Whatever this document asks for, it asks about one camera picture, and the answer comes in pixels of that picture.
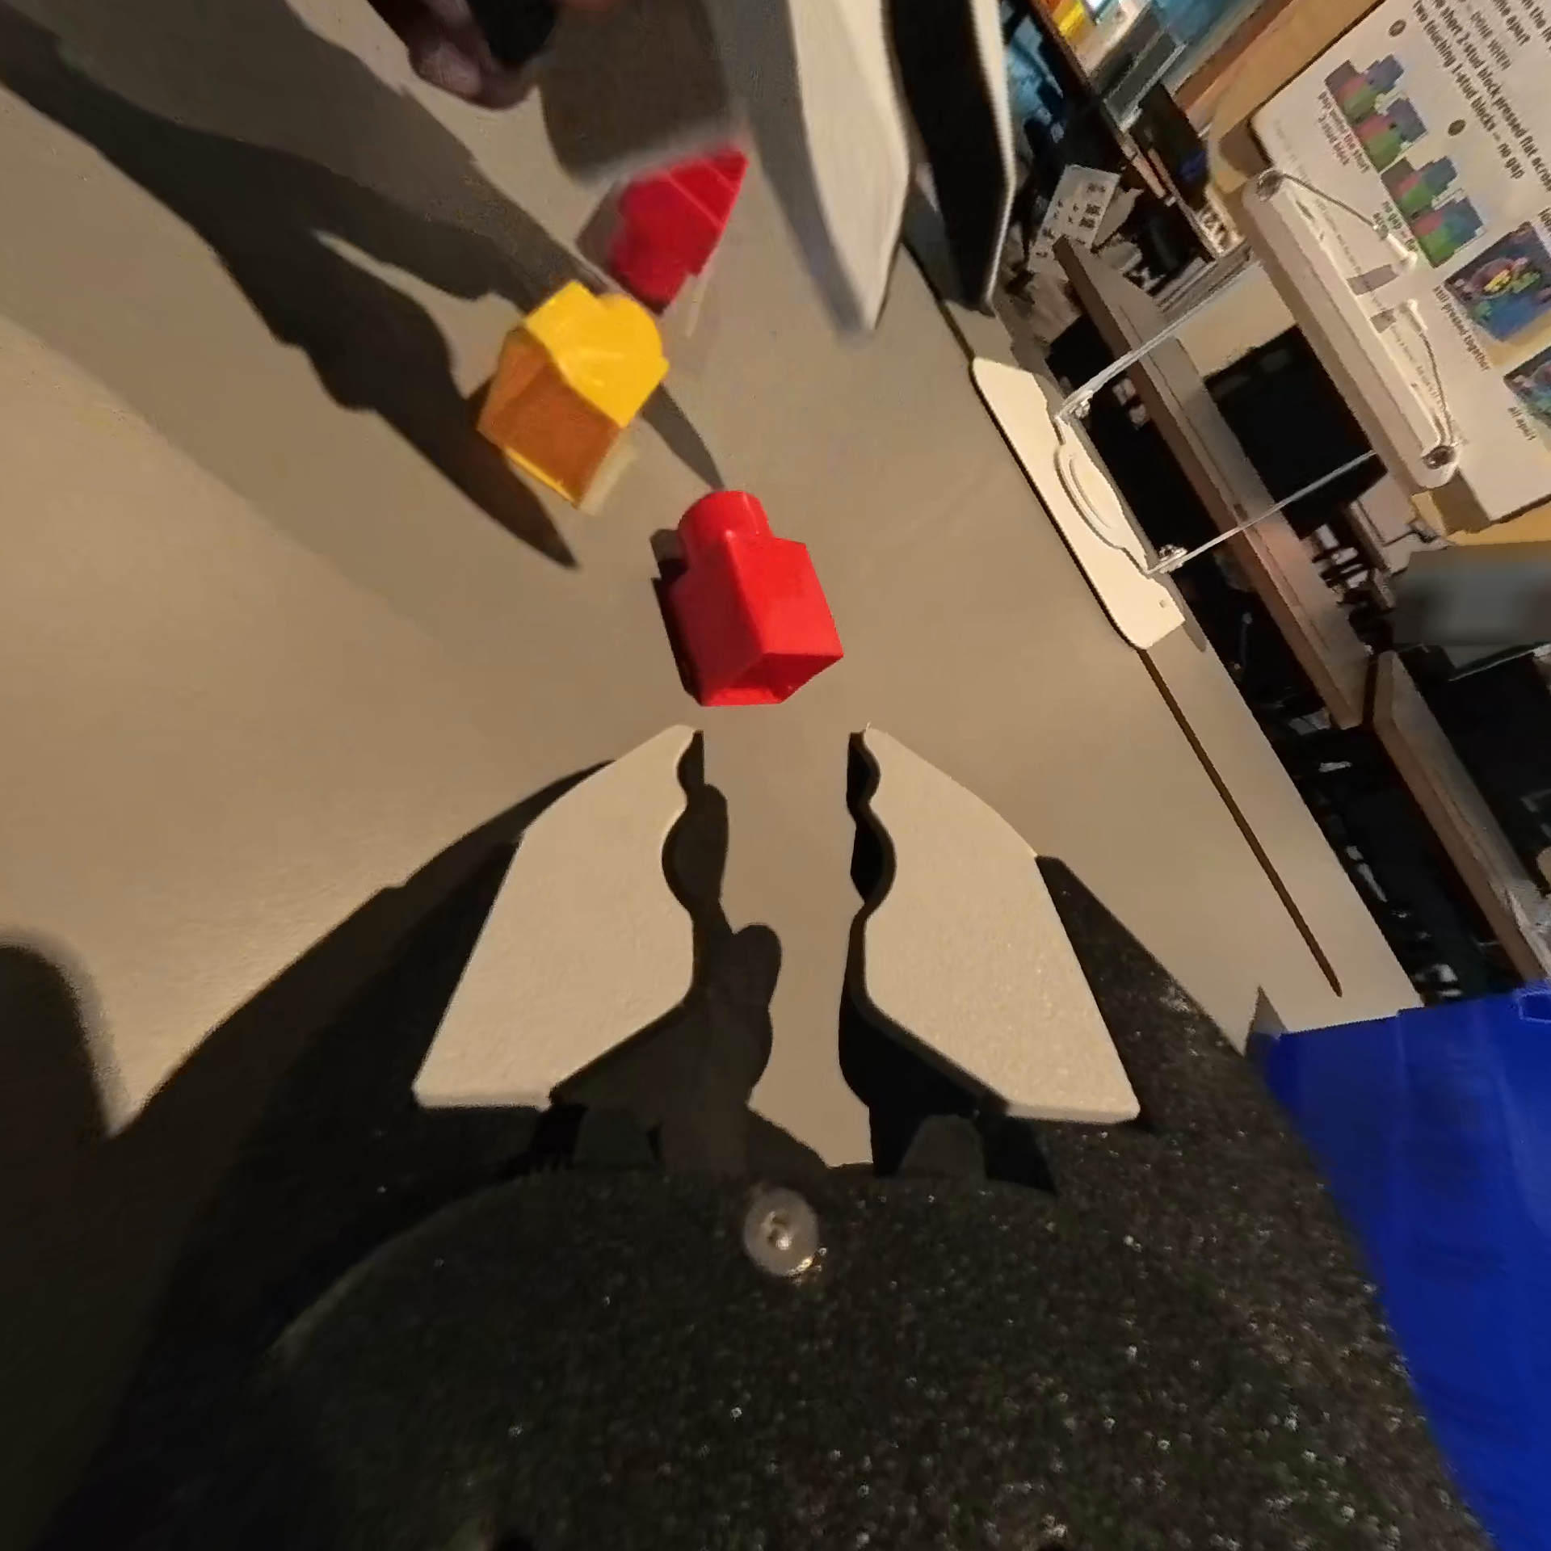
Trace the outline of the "blue plastic bin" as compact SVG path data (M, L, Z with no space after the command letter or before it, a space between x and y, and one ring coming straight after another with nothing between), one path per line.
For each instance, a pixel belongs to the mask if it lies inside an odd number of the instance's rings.
M1551 1546L1551 986L1251 1059L1313 1149L1427 1435L1503 1551Z

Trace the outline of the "white document stand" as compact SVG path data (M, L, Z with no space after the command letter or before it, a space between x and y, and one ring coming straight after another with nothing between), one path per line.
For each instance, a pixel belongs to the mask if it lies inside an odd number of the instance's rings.
M1237 184L1237 215L1246 244L1214 267L1214 281L1200 289L1194 309L1170 309L1132 348L1125 348L1061 406L1029 372L972 357L986 412L1053 512L1062 548L1085 571L1106 618L1141 653L1179 628L1170 571L1221 542L1258 535L1298 499L1323 489L1346 475L1331 467L1283 502L1229 499L1229 526L1208 542L1148 548L1141 526L1125 510L1125 489L1085 451L1075 420L1096 412L1096 401L1115 377L1141 379L1150 362L1162 362L1179 327L1232 293L1246 267L1260 267L1302 320L1305 340L1323 348L1323 372L1341 379L1341 401L1368 428L1368 456L1375 456L1404 489L1446 483L1462 456L1426 309L1404 293L1404 275L1426 267L1426 255L1385 215L1368 215L1283 166L1260 166L1251 184Z

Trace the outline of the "red mega block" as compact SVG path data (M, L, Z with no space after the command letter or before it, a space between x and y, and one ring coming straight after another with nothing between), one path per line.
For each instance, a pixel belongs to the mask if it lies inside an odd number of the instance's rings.
M843 657L808 548L754 489L683 510L658 605L700 708L781 708Z
M606 274L611 289L648 312L667 312L687 281L703 275L739 184L739 144L629 171L582 221L578 255Z

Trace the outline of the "person's left hand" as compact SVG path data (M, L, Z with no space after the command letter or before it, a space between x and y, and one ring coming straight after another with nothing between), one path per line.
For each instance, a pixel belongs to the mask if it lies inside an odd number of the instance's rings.
M554 0L383 0L373 13L429 87L481 108L526 100L559 20Z

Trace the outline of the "wooden panel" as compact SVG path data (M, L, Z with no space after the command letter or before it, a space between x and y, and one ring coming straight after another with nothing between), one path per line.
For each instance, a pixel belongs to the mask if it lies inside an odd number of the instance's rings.
M1269 0L1173 87L1173 104L1203 138L1229 138L1375 0Z

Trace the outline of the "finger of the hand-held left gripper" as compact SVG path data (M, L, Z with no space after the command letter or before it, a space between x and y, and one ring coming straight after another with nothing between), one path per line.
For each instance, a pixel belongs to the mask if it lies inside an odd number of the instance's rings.
M714 0L714 39L758 166L843 336L879 324L909 128L879 0Z

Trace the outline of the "yellow mega block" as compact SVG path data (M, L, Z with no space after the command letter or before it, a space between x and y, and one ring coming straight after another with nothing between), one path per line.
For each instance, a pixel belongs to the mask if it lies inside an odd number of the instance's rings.
M504 336L477 428L515 475L578 510L667 372L640 303L559 281Z

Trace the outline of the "black table mat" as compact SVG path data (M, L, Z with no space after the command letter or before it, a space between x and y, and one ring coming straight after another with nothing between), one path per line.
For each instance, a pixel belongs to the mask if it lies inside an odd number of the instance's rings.
M999 8L890 0L883 20L952 262L952 293L986 312L1021 189Z

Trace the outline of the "printed instruction sheet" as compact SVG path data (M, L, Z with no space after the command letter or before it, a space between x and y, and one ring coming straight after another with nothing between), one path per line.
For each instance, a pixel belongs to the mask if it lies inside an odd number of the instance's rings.
M1368 8L1221 138L1246 226L1443 533L1544 510L1551 17Z

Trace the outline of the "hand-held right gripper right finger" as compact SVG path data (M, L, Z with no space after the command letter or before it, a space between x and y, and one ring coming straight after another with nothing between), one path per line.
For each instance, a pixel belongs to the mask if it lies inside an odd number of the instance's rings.
M879 722L852 733L852 820L860 1016L1004 1119L1132 1123L1029 841Z

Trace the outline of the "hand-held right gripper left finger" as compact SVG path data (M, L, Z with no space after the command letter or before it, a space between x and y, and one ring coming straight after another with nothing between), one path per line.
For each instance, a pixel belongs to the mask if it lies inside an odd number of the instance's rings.
M567 785L507 873L416 1065L421 1111L548 1104L692 989L700 730Z

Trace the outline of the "brown wooden table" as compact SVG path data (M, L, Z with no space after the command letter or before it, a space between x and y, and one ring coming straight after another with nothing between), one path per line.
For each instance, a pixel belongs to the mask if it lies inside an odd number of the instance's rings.
M1141 357L1130 362L1130 379L1141 406L1150 412L1203 512L1221 533L1258 512L1246 535L1229 535L1232 560L1246 564L1251 592L1272 612L1283 646L1305 668L1331 722L1368 730L1369 646L1346 625L1337 592L1320 581L1305 542L1293 533L1283 512L1272 512L1260 475L1251 467L1237 432L1214 412L1187 348L1162 336L1162 309L1062 239L1053 244L1053 255L1075 289L1075 309L1096 320L1100 340L1112 348L1112 357L1141 348Z

